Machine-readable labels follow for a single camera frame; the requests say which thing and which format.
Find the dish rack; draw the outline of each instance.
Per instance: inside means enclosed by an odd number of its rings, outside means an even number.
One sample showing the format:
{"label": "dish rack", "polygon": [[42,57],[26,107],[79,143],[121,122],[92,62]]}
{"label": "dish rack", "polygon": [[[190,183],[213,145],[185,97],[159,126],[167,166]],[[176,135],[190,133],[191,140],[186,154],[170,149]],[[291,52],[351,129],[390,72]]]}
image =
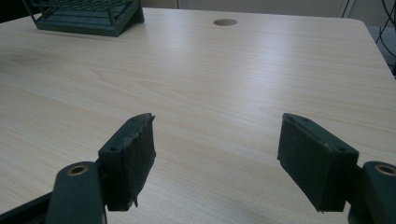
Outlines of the dish rack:
{"label": "dish rack", "polygon": [[[38,30],[119,36],[145,21],[140,0],[23,0]],[[32,7],[41,12],[36,19]]]}

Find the black plastic part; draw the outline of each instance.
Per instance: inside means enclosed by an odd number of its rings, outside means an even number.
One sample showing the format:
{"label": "black plastic part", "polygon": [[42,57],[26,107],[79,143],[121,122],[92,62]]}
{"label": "black plastic part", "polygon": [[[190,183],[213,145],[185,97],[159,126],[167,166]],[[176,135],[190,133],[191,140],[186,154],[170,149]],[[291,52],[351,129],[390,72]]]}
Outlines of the black plastic part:
{"label": "black plastic part", "polygon": [[318,211],[343,211],[359,152],[315,122],[284,114],[277,158]]}
{"label": "black plastic part", "polygon": [[16,207],[0,216],[1,224],[43,224],[50,204],[51,193]]}
{"label": "black plastic part", "polygon": [[105,205],[95,162],[75,163],[66,166],[57,174],[45,223],[106,223]]}
{"label": "black plastic part", "polygon": [[[39,30],[119,36],[132,23],[145,21],[140,0],[22,0]],[[35,18],[30,8],[41,11]]]}
{"label": "black plastic part", "polygon": [[374,223],[396,223],[396,167],[368,161],[362,168],[361,187]]}
{"label": "black plastic part", "polygon": [[154,163],[151,114],[126,121],[99,150],[97,161],[103,175],[104,192],[109,211],[128,211],[137,206],[137,195],[145,185]]}

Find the table surface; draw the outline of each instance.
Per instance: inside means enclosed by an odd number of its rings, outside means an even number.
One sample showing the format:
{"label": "table surface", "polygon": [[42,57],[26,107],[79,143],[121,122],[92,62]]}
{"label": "table surface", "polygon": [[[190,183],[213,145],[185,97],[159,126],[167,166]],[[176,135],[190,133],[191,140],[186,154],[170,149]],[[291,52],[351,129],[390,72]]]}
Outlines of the table surface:
{"label": "table surface", "polygon": [[281,168],[285,112],[356,148],[359,165],[396,162],[396,81],[362,22],[144,12],[120,37],[0,24],[1,213],[146,112],[157,158],[139,207],[109,223],[347,223],[348,205],[318,213]]}

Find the wood grain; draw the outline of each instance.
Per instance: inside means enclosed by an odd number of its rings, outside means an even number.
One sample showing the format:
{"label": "wood grain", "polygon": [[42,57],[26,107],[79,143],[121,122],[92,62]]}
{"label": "wood grain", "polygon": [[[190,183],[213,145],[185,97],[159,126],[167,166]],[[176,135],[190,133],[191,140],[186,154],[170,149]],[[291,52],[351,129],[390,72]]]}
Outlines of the wood grain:
{"label": "wood grain", "polygon": [[[308,117],[366,161],[396,162],[396,81],[362,22],[145,8],[118,38],[0,24],[0,213],[95,161],[151,112],[157,159],[139,207],[109,223],[347,223],[317,213],[276,159],[281,117]],[[233,26],[217,26],[233,19]]]}

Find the wooden table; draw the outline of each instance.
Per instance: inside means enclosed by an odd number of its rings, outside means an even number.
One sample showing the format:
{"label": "wooden table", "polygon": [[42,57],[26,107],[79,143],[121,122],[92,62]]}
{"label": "wooden table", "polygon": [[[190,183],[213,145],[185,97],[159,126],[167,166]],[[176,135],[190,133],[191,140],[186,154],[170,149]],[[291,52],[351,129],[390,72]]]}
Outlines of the wooden table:
{"label": "wooden table", "polygon": [[[95,161],[151,112],[157,159],[139,207],[109,223],[347,223],[317,213],[276,159],[282,114],[366,161],[396,162],[396,81],[353,20],[145,8],[120,37],[0,24],[0,212]],[[217,19],[237,20],[217,26]]]}

